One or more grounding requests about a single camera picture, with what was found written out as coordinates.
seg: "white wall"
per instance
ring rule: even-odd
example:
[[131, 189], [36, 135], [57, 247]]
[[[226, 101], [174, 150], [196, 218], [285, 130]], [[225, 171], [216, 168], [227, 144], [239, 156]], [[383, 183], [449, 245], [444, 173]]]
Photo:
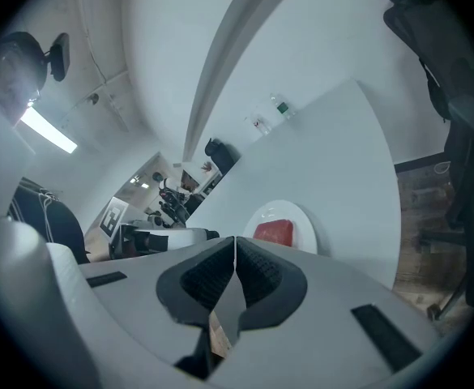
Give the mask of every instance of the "white wall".
[[123, 0], [127, 66], [139, 105], [166, 147], [182, 153], [199, 78], [232, 0]]
[[388, 0], [283, 0], [233, 70], [200, 139], [240, 152], [260, 134], [247, 117], [276, 114], [270, 92], [300, 109], [352, 77], [378, 116], [395, 163], [443, 151], [448, 125], [429, 101], [417, 56], [384, 24]]
[[69, 202], [82, 230], [89, 229], [98, 212], [114, 196], [127, 178], [138, 171], [150, 158], [159, 154], [155, 138], [142, 135], [109, 163], [107, 169], [89, 186], [80, 187]]

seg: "black rubber strip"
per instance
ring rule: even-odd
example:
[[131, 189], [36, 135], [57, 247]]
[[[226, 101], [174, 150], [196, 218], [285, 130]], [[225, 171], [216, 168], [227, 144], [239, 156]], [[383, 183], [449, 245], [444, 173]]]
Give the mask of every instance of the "black rubber strip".
[[102, 276], [92, 276], [87, 278], [87, 282], [91, 285], [91, 288], [100, 287], [101, 285], [110, 284], [111, 282], [116, 282], [126, 278], [126, 275], [123, 272], [116, 271], [110, 272], [109, 274], [104, 274]]
[[352, 314], [394, 372], [421, 355], [377, 307], [357, 307], [352, 309]]

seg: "ceiling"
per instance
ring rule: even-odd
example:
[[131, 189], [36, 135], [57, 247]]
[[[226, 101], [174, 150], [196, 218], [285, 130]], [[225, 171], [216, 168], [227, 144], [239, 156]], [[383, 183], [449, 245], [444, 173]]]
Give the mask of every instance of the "ceiling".
[[174, 152], [182, 154], [199, 78], [232, 1], [123, 1], [127, 63], [143, 116]]
[[[31, 33], [48, 50], [70, 36], [70, 66], [58, 83], [48, 75], [35, 109], [78, 144], [68, 155], [22, 122], [18, 132], [36, 153], [29, 177], [63, 190], [99, 169], [136, 135], [148, 132], [135, 103], [122, 42], [122, 0], [31, 0], [7, 32]], [[98, 94], [94, 105], [88, 97]]]

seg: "small black object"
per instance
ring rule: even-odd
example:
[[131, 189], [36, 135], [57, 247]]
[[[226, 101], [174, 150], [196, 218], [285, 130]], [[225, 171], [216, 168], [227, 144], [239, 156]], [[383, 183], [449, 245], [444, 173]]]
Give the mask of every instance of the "small black object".
[[219, 233], [216, 230], [207, 230], [204, 229], [206, 232], [206, 240], [209, 241], [210, 239], [215, 239], [217, 237], [220, 237]]
[[211, 353], [209, 331], [201, 330], [194, 352], [183, 357], [175, 366], [202, 380], [210, 375], [216, 364]]
[[204, 152], [207, 156], [211, 157], [223, 175], [235, 165], [235, 160], [229, 154], [228, 148], [224, 143], [210, 139], [204, 148]]
[[36, 73], [36, 85], [39, 91], [44, 87], [47, 75], [46, 58], [39, 42], [27, 32], [13, 32], [4, 36], [0, 44], [14, 43], [30, 62]]
[[161, 182], [161, 181], [163, 180], [163, 175], [162, 175], [161, 173], [159, 173], [159, 172], [155, 172], [155, 173], [152, 174], [152, 180], [153, 180], [154, 182], [158, 182], [158, 183], [159, 183], [159, 182]]
[[69, 69], [69, 35], [61, 33], [49, 49], [48, 61], [51, 63], [51, 75], [58, 82], [66, 78]]
[[152, 235], [149, 232], [134, 232], [134, 245], [136, 251], [166, 252], [169, 248], [169, 237], [167, 235]]
[[97, 93], [93, 93], [88, 99], [91, 101], [93, 105], [96, 105], [100, 100], [100, 96]]
[[123, 272], [116, 271], [110, 272], [109, 274], [104, 274], [102, 276], [93, 276], [87, 278], [87, 282], [91, 285], [91, 288], [100, 287], [101, 285], [110, 284], [111, 282], [116, 282], [119, 280], [124, 280], [126, 275]]
[[357, 307], [352, 314], [394, 372], [421, 355], [376, 306]]

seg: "white plate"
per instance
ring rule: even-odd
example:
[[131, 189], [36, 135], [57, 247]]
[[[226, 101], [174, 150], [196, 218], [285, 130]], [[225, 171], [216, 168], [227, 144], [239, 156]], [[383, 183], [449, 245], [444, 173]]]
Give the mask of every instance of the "white plate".
[[294, 225], [293, 248], [310, 254], [318, 253], [316, 233], [307, 215], [294, 203], [287, 200], [273, 200], [259, 208], [247, 222], [243, 237], [253, 237], [259, 224], [273, 220], [287, 219]]

